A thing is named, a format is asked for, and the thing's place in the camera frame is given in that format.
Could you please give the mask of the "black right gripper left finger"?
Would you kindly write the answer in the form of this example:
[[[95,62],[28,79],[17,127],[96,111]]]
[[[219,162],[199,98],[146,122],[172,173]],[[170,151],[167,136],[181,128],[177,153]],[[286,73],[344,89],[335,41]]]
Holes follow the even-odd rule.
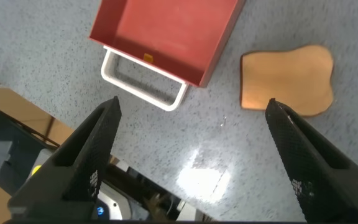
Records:
[[[89,222],[122,113],[114,97],[101,103],[12,196],[14,222]]]

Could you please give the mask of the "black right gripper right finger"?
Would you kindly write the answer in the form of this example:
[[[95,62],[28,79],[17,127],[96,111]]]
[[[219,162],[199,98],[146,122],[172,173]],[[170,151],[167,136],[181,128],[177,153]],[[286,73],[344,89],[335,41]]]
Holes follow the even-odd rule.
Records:
[[[358,223],[358,165],[274,98],[265,119],[305,220]]]

